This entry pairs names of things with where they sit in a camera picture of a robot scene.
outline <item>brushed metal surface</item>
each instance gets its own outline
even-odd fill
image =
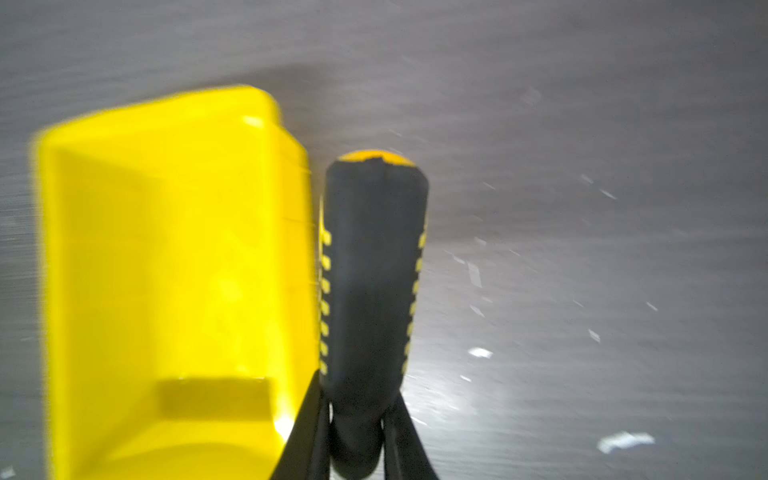
[[[317,172],[382,147],[430,178],[405,391],[443,479],[768,478],[765,19],[741,0],[3,2],[0,468],[44,471],[30,135],[250,83]],[[596,449],[623,430],[656,444]]]

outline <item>black handle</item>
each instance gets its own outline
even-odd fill
[[[390,154],[348,157],[326,173],[320,382],[333,405],[333,465],[345,478],[365,478],[376,467],[381,419],[399,397],[428,189],[418,168]]]

